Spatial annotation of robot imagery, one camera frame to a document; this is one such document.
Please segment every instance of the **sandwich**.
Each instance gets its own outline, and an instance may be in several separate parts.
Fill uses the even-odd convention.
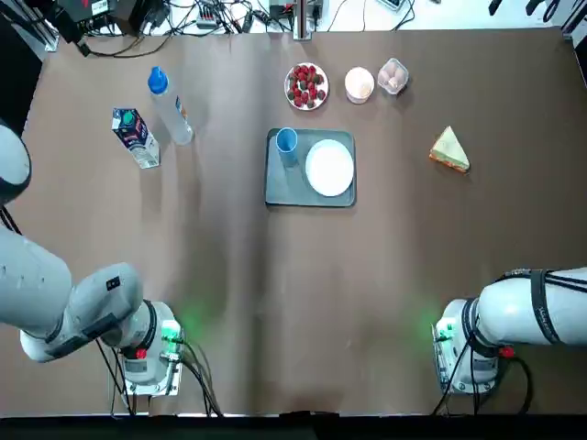
[[[465,151],[450,126],[447,126],[430,150],[429,158],[444,163],[460,172],[467,172],[470,164]]]

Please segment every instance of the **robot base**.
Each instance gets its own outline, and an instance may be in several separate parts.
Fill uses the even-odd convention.
[[[151,303],[156,317],[155,336],[145,356],[124,359],[128,393],[149,396],[174,396],[180,389],[182,348],[163,337],[181,337],[182,329],[172,310],[163,302]]]
[[[129,394],[138,396],[177,396],[180,391],[180,379],[182,378],[182,364],[169,364],[165,377],[155,384],[140,384],[125,379]]]
[[[445,309],[442,318],[436,325],[432,325],[438,383],[444,392],[449,385],[450,376],[456,368],[449,392],[473,394],[472,378],[474,377],[477,392],[485,393],[495,386],[497,357],[483,357],[473,352],[473,374],[471,376],[471,348],[467,344],[467,337],[461,321],[464,303],[464,300],[451,302]],[[465,352],[457,366],[463,349]]]

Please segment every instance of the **plate of strawberries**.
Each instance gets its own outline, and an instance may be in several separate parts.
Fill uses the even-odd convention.
[[[316,110],[328,97],[328,78],[319,66],[302,62],[285,76],[285,96],[298,110]]]

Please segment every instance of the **red button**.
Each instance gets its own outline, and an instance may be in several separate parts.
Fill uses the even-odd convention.
[[[503,346],[499,349],[499,354],[502,356],[502,358],[506,359],[513,358],[515,356],[514,349],[511,346]]]

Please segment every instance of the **blue cup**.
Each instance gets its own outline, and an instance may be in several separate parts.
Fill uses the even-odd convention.
[[[282,128],[277,132],[275,145],[282,157],[283,166],[292,167],[297,163],[297,133],[293,128]]]

